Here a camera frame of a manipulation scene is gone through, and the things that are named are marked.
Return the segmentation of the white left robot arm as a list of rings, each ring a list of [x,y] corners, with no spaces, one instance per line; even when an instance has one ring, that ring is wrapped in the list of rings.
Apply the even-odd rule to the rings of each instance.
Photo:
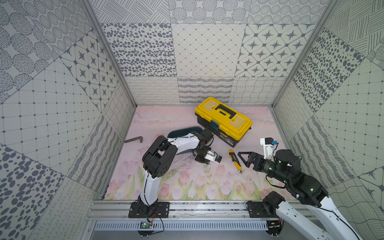
[[[139,206],[146,213],[154,209],[161,177],[170,169],[175,156],[192,153],[198,163],[220,163],[222,157],[211,148],[213,140],[213,133],[200,127],[172,131],[167,138],[163,135],[157,137],[142,158],[145,185],[138,197]]]

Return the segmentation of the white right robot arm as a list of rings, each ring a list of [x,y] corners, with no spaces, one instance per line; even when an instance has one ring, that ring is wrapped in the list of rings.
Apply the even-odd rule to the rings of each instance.
[[[291,150],[278,150],[272,159],[255,152],[246,152],[243,160],[246,167],[261,172],[267,178],[284,184],[287,190],[302,205],[305,205],[324,226],[321,229],[298,212],[283,196],[270,192],[261,203],[248,201],[246,208],[251,218],[259,212],[265,216],[286,221],[306,238],[311,240],[359,240],[360,235],[352,228],[337,209],[323,185],[314,177],[302,172],[301,159]]]

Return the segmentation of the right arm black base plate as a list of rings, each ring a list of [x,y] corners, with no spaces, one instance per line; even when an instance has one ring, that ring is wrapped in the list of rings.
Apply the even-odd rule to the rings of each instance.
[[[276,209],[279,208],[279,203],[269,203],[269,202],[246,202],[246,209],[249,213],[250,218],[276,218],[278,219],[278,215],[276,215]]]

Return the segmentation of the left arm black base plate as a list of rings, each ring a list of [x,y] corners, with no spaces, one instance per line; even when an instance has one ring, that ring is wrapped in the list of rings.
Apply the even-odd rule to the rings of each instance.
[[[142,202],[133,202],[130,206],[129,218],[168,218],[170,202],[155,202],[151,206],[146,206]]]

